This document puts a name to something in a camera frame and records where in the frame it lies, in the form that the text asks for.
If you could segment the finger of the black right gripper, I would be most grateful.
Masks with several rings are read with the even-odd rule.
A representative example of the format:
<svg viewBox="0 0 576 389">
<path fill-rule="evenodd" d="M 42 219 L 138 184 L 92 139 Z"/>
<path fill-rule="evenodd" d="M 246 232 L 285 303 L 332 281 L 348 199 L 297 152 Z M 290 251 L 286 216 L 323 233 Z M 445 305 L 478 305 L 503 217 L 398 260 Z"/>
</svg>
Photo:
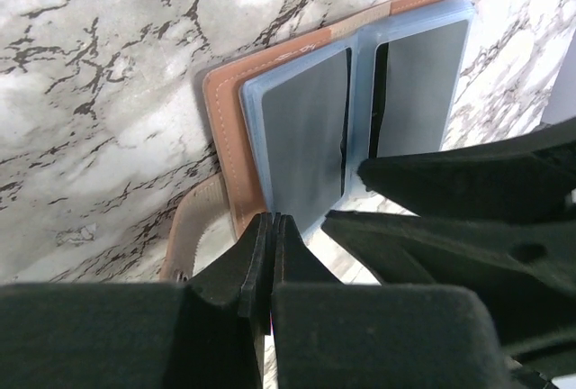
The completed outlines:
<svg viewBox="0 0 576 389">
<path fill-rule="evenodd" d="M 478 295 L 510 353 L 575 341 L 575 223 L 331 211 L 322 229 L 385 284 Z"/>
<path fill-rule="evenodd" d="M 461 149 L 369 158 L 358 175 L 369 190 L 420 216 L 572 221 L 575 121 Z"/>
</svg>

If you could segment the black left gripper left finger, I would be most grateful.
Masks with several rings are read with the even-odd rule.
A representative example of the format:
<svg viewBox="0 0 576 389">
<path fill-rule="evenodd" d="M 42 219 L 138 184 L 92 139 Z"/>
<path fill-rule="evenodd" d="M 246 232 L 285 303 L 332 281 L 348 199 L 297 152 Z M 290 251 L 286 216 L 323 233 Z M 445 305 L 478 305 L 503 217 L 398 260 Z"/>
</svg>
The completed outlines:
<svg viewBox="0 0 576 389">
<path fill-rule="evenodd" d="M 255 216 L 183 282 L 4 286 L 2 387 L 261 387 L 272 227 Z"/>
</svg>

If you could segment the tan leather card holder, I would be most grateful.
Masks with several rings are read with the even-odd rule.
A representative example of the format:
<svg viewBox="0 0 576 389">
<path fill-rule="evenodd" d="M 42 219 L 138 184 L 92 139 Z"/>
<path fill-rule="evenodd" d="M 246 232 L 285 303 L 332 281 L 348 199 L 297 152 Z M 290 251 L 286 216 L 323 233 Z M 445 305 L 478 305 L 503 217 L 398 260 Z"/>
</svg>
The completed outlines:
<svg viewBox="0 0 576 389">
<path fill-rule="evenodd" d="M 240 106 L 239 89 L 245 81 L 368 23 L 440 1 L 390 0 L 210 71 L 202 92 L 221 171 L 195 186 L 178 205 L 160 279 L 181 281 L 192 275 L 201 238 L 220 218 L 229 218 L 237 238 L 266 208 Z"/>
</svg>

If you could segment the dark credit card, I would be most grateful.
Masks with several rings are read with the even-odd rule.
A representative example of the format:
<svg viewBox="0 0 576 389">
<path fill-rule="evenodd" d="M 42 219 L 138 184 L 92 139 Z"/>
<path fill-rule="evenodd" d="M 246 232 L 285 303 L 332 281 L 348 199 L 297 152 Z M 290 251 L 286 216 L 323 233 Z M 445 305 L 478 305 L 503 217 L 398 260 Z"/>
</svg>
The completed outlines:
<svg viewBox="0 0 576 389">
<path fill-rule="evenodd" d="M 463 20 L 378 47 L 371 158 L 440 149 L 468 31 Z"/>
</svg>

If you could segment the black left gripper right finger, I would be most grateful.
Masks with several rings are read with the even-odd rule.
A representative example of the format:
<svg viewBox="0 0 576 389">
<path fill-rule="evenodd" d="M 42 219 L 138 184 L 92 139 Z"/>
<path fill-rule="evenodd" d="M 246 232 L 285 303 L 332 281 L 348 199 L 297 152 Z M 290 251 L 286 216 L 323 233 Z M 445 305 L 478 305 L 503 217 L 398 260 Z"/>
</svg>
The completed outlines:
<svg viewBox="0 0 576 389">
<path fill-rule="evenodd" d="M 282 388 L 509 388 L 492 319 L 448 285 L 346 285 L 274 220 L 272 325 Z"/>
</svg>

